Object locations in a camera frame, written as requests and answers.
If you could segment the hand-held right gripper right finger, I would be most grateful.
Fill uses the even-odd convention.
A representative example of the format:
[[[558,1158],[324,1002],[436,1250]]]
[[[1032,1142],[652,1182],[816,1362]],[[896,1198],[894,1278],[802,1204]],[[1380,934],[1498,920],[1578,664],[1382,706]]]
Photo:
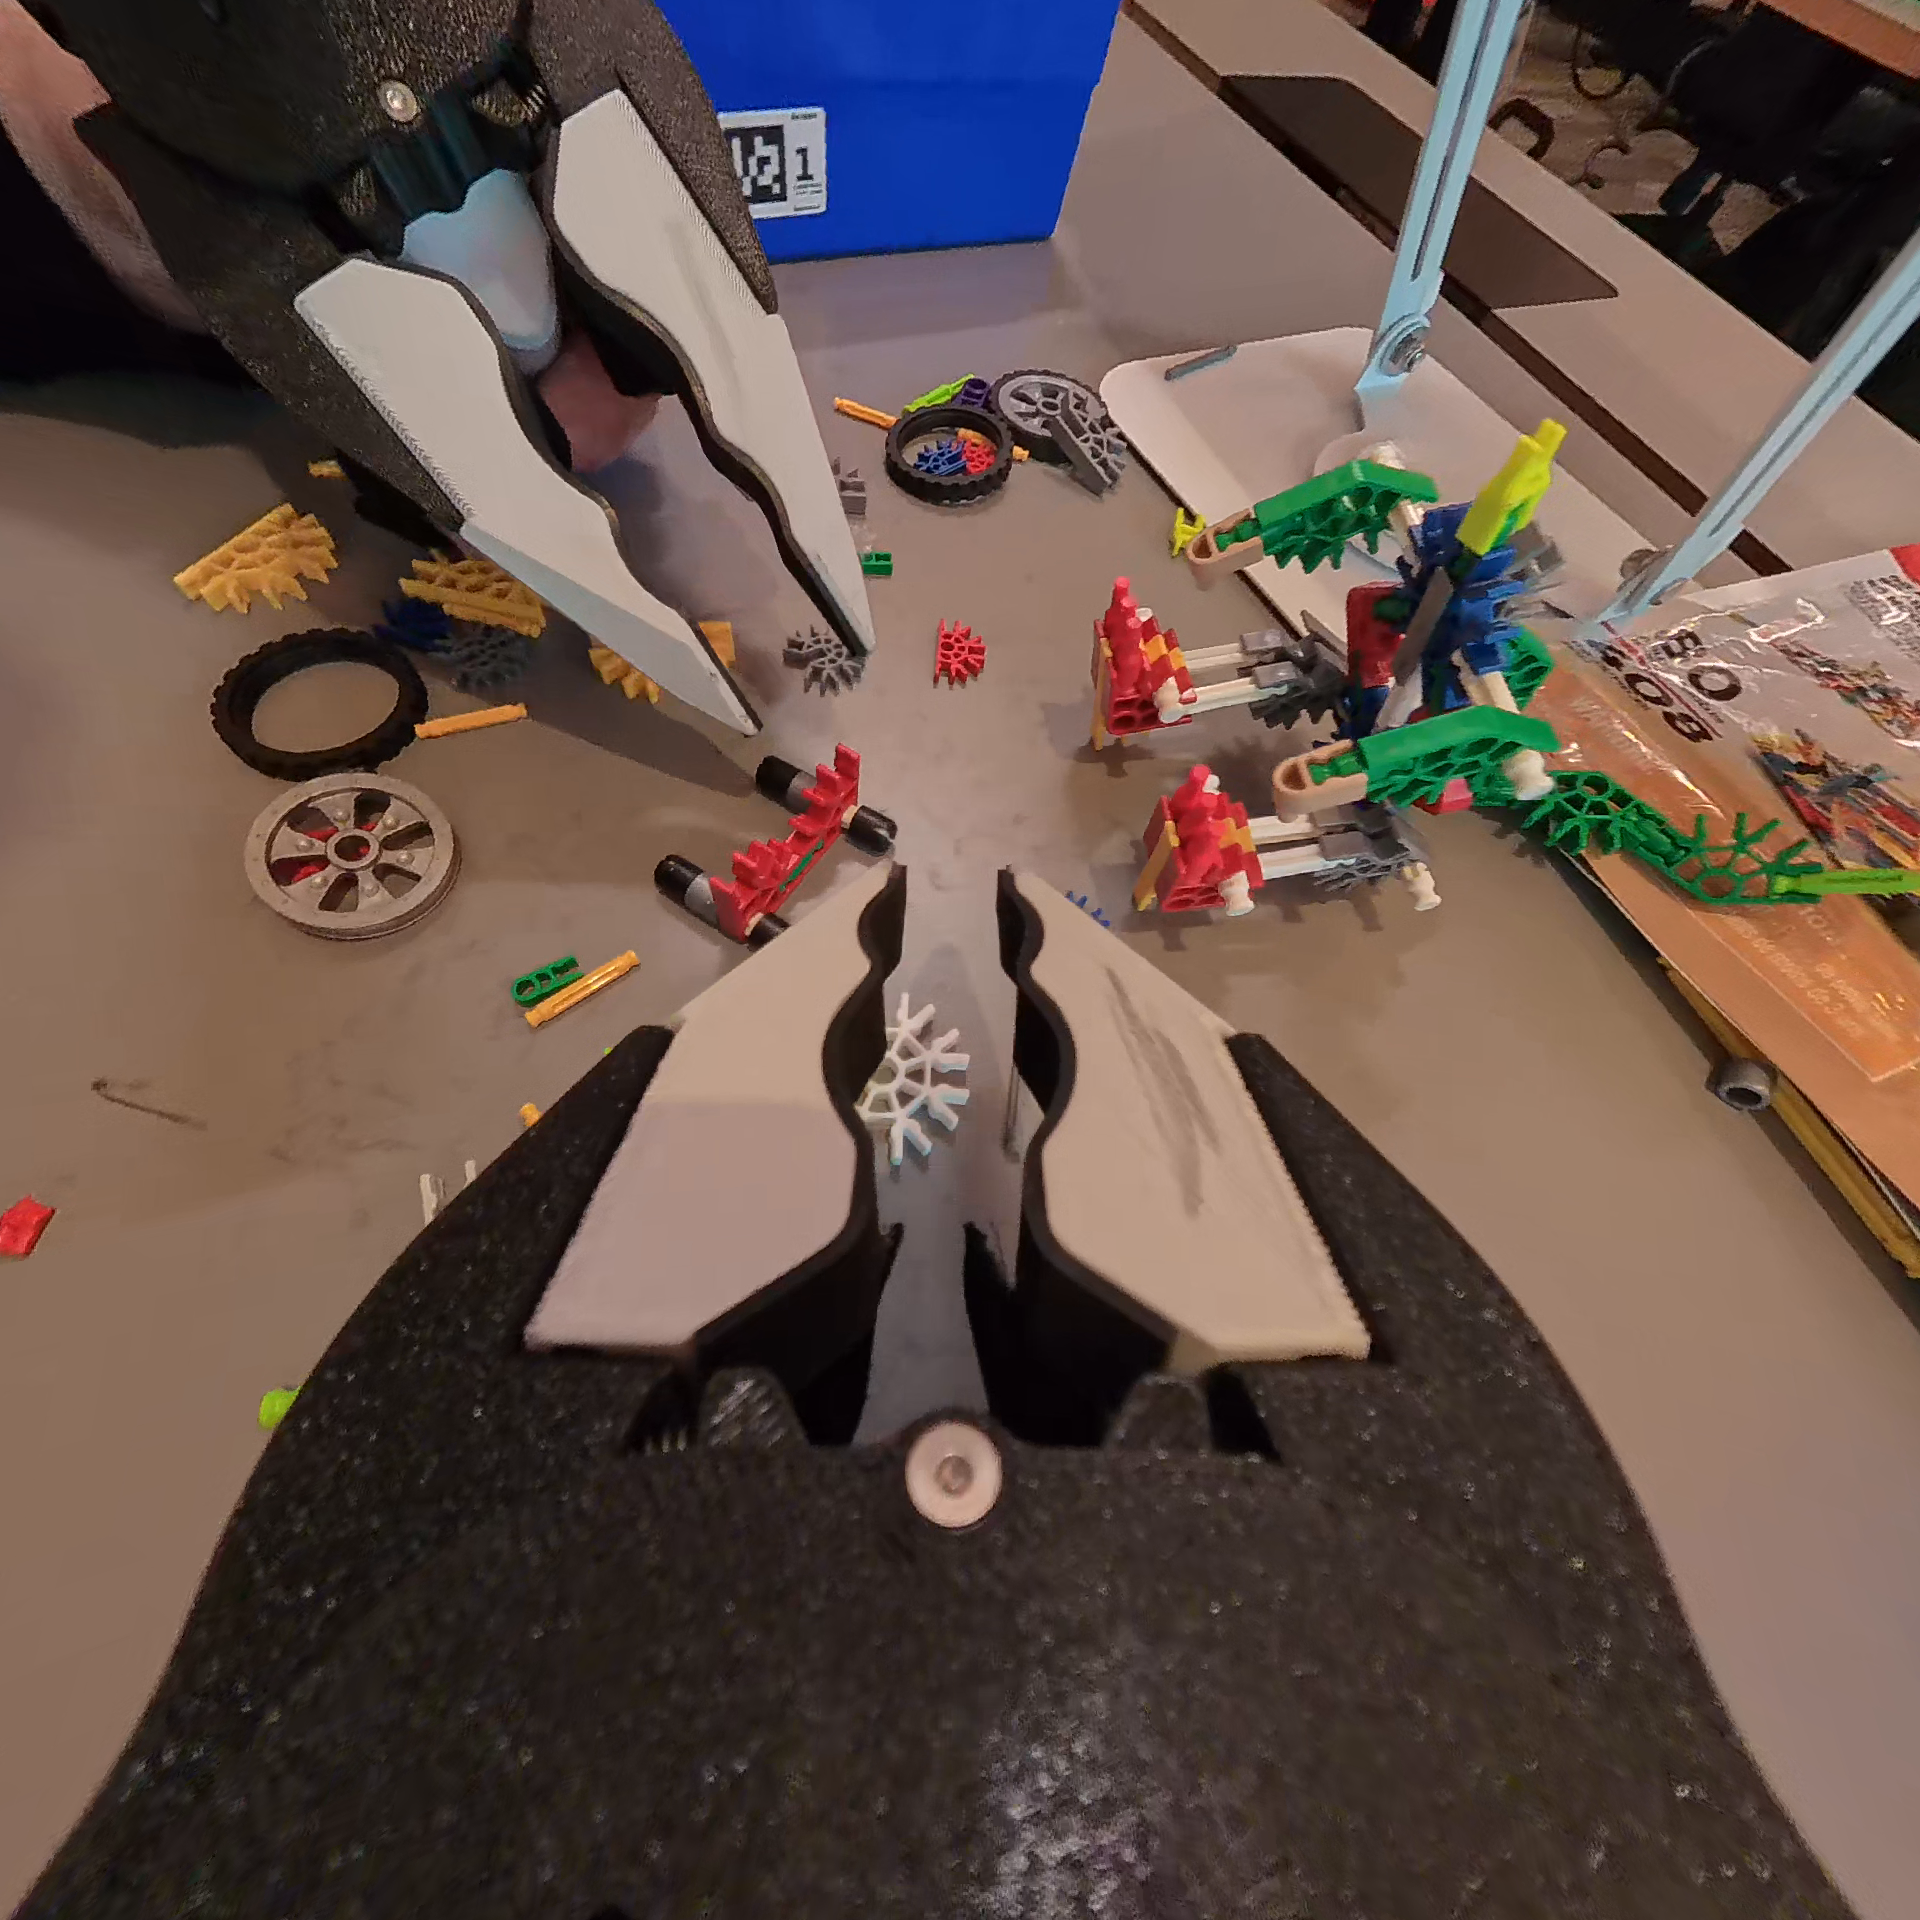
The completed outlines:
[[[996,926],[1038,1106],[1014,1278],[988,1246],[966,1262],[996,1422],[1100,1444],[1140,1380],[1370,1356],[1242,1034],[1044,878],[1002,870]]]

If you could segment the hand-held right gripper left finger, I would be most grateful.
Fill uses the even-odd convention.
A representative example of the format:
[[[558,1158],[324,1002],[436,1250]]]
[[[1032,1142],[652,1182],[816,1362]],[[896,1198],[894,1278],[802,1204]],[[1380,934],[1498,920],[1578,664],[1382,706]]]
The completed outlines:
[[[854,1104],[880,1066],[906,866],[882,862],[684,1004],[524,1346],[772,1374],[848,1444],[900,1246]]]

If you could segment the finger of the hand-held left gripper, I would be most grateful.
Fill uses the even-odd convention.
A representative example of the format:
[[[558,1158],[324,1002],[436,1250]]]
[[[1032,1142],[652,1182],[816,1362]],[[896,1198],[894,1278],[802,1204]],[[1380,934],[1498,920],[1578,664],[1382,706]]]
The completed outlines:
[[[546,204],[604,340],[670,366],[710,464],[756,500],[822,620],[870,656],[852,526],[706,94],[612,86],[566,108]]]
[[[630,572],[608,506],[554,460],[516,366],[460,282],[352,256],[294,308],[442,488],[470,550],[682,704],[758,734],[708,642]]]

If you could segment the red toothed connector assembly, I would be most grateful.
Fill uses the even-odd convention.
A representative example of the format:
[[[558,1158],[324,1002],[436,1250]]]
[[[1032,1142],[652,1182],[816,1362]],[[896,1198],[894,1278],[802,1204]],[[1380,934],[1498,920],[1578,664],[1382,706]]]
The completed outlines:
[[[716,894],[740,918],[780,914],[808,870],[844,838],[850,804],[860,804],[860,754],[840,742],[830,760],[808,774],[814,770],[820,770],[824,780],[806,792],[806,806],[798,818],[786,814],[786,834],[758,838],[732,852],[732,876],[714,878]]]

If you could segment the person's left hand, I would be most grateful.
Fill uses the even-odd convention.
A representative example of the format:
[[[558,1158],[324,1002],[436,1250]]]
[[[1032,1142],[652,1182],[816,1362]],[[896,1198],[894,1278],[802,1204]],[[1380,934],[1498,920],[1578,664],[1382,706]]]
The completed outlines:
[[[120,294],[154,320],[208,338],[128,190],[82,138],[80,118],[106,104],[96,74],[26,4],[2,4],[2,120],[12,152]]]

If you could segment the yellow half-round connector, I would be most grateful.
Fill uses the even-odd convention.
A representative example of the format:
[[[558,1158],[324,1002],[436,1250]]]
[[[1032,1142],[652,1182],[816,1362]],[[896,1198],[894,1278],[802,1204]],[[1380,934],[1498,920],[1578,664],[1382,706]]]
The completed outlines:
[[[480,556],[416,558],[410,574],[398,580],[398,590],[414,602],[442,610],[454,622],[498,628],[528,640],[538,640],[548,624],[540,594]]]

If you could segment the white snowflake connector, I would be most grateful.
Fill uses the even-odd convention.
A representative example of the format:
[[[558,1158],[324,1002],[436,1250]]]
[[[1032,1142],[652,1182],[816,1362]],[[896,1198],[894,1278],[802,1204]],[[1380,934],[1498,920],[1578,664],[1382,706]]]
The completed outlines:
[[[938,1008],[916,1004],[902,990],[884,1026],[884,1052],[862,1086],[854,1112],[884,1148],[888,1168],[898,1174],[912,1154],[926,1160],[934,1152],[928,1128],[958,1130],[970,1100],[970,1056],[956,1026],[940,1030]]]

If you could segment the yellow fan connector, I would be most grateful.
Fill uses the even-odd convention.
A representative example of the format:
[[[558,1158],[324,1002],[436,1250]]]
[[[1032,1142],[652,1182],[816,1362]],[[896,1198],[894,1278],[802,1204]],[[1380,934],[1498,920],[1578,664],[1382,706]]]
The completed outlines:
[[[284,500],[190,562],[172,584],[212,612],[244,614],[254,602],[278,612],[288,598],[306,600],[306,584],[326,584],[336,566],[338,550],[324,522]]]

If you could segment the black rubber tyre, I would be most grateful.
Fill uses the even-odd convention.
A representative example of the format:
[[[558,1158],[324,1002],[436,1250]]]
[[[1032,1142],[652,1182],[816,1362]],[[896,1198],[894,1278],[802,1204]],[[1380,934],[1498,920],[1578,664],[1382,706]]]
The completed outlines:
[[[394,686],[394,704],[376,728],[336,746],[302,752],[260,742],[256,716],[274,686],[344,662],[374,668]],[[278,636],[234,662],[212,692],[208,718],[228,752],[252,772],[300,786],[332,774],[372,772],[412,746],[420,722],[428,718],[428,688],[396,642],[364,630],[320,628]]]
[[[932,436],[956,436],[972,430],[996,444],[996,466],[978,476],[956,476],[936,480],[916,474],[910,468],[910,450],[916,440]],[[918,412],[902,412],[898,424],[886,432],[884,472],[888,480],[910,498],[936,508],[964,508],[980,502],[1004,488],[1014,466],[1014,442],[1010,426],[990,408],[978,410],[960,402]]]

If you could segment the blue bin with tag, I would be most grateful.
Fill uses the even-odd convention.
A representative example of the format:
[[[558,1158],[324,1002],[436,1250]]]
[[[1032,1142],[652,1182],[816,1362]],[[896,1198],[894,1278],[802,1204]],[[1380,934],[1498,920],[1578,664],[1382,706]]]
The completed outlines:
[[[1116,2],[662,2],[774,264],[1042,242]]]

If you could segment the colourful construction toy model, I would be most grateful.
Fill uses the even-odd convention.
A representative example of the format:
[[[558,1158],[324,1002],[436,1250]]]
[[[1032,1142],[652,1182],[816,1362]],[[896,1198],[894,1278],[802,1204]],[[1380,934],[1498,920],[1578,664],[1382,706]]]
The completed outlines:
[[[1578,854],[1600,834],[1700,902],[1916,896],[1910,872],[1830,868],[1804,860],[1800,842],[1762,854],[1774,822],[1706,846],[1698,828],[1674,828],[1610,776],[1576,776],[1562,762],[1556,728],[1534,708],[1554,658],[1510,606],[1528,586],[1526,538],[1566,434],[1546,418],[1518,436],[1472,500],[1438,502],[1434,480],[1390,448],[1246,504],[1192,540],[1184,558],[1212,580],[1264,560],[1336,566],[1354,544],[1376,556],[1386,532],[1400,534],[1394,582],[1350,588],[1338,650],[1322,634],[1264,634],[1188,654],[1134,588],[1116,582],[1094,626],[1094,748],[1222,708],[1248,708],[1272,728],[1332,726],[1330,740],[1274,766],[1272,806],[1260,818],[1194,764],[1144,828],[1136,910],[1236,918],[1286,876],[1328,890],[1394,878],[1430,910],[1438,890],[1406,814],[1488,808],[1514,812],[1562,852]],[[1454,598],[1414,692],[1394,686],[1394,654],[1436,564],[1452,564]]]

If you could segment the black and silver tube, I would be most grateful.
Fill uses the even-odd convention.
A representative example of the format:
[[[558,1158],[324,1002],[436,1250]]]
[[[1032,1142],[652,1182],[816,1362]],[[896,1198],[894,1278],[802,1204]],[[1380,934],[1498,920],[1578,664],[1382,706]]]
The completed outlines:
[[[806,794],[822,780],[824,774],[820,770],[808,774],[804,768],[780,756],[766,756],[754,776],[756,790],[766,800],[780,804],[790,818],[802,816]],[[898,824],[888,814],[866,804],[848,804],[840,834],[856,852],[868,856],[890,856],[898,844]]]

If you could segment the long grey fan connector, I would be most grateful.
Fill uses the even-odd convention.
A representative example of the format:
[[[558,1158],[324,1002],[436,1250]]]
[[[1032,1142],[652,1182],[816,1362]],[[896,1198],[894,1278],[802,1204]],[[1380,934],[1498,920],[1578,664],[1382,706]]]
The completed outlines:
[[[1042,426],[1060,464],[1084,490],[1104,496],[1118,486],[1128,444],[1098,396],[1092,404],[1070,402],[1046,412]]]

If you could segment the orange cardboard toy box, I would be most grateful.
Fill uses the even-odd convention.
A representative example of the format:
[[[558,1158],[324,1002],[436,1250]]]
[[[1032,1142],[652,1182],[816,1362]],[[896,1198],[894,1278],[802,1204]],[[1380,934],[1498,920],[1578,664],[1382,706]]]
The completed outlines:
[[[1774,822],[1760,854],[1800,844],[1824,862],[1810,828],[1760,772],[1710,738],[1698,710],[1656,688],[1648,666],[1624,676],[1554,644],[1534,704],[1576,776],[1602,774],[1708,848]],[[1910,1280],[1916,1278],[1918,974],[1890,902],[1694,900],[1668,876],[1612,848],[1576,846],[1612,902],[1656,950],[1720,1052],[1774,1070],[1774,1112],[1842,1200]]]

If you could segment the clear plastic parts bag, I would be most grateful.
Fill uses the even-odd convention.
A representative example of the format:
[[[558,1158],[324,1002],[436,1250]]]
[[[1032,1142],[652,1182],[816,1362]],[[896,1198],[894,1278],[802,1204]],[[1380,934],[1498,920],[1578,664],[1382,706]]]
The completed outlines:
[[[1676,738],[1762,774],[1832,864],[1916,870],[1916,542],[1678,594],[1578,648]]]

